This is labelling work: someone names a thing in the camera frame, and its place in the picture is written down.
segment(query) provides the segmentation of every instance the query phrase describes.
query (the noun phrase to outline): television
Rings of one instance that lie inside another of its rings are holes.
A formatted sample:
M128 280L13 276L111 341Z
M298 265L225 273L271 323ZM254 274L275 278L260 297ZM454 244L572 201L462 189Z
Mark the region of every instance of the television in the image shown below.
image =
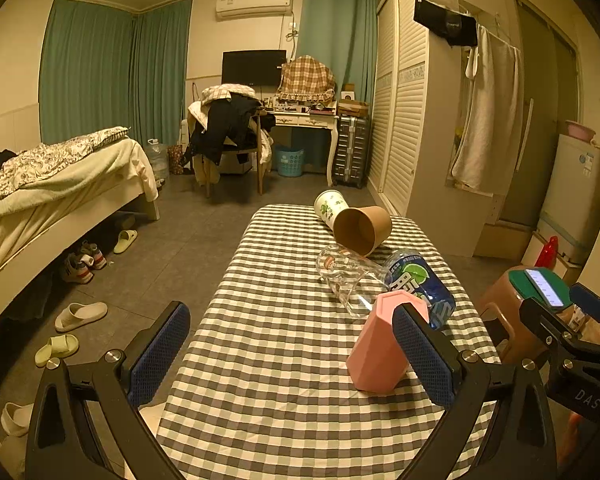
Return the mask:
M286 50L235 50L222 54L222 82L278 86Z

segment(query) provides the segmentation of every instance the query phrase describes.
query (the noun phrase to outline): clear plastic cup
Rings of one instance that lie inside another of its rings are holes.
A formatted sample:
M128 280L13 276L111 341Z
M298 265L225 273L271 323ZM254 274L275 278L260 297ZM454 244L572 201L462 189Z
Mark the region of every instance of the clear plastic cup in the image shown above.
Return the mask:
M353 317L373 309L378 294L387 292L388 270L340 244L320 251L315 267L336 298Z

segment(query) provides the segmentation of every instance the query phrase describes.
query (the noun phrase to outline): geometric pink vase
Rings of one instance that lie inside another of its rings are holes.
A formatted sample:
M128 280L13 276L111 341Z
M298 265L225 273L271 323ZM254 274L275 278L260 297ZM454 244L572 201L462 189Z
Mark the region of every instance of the geometric pink vase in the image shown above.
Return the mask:
M358 340L347 358L347 369L354 386L364 392L388 394L404 377L409 362L394 337L394 310L411 303L429 322L427 303L406 290L378 294Z

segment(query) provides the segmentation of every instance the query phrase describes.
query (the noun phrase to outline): green stool top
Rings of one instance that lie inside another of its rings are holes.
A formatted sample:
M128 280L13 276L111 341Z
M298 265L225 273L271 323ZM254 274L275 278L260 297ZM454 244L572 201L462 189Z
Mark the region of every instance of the green stool top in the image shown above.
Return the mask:
M571 304L571 300L569 298L569 287L560 277L545 267L534 267L536 270L539 270L540 273L547 280L551 288L558 295L558 298L562 300L564 307L560 307L559 310L563 310ZM518 294L522 297L523 300L528 298L534 298L540 304L544 304L544 306L549 306L546 304L546 301L542 298L542 295L536 290L535 285L526 275L525 271L522 269L510 270L509 271L509 282L516 289Z

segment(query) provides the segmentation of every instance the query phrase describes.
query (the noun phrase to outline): screw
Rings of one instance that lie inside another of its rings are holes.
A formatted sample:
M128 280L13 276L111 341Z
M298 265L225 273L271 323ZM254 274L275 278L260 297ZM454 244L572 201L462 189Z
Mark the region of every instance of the screw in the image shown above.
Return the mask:
M49 361L46 362L46 368L48 370L54 370L60 366L60 359L57 357L52 357Z
M478 361L478 354L473 350L463 350L460 355L462 356L462 359L468 363L475 363Z
M122 352L120 350L109 350L106 354L104 354L104 360L107 363L115 363L122 357Z

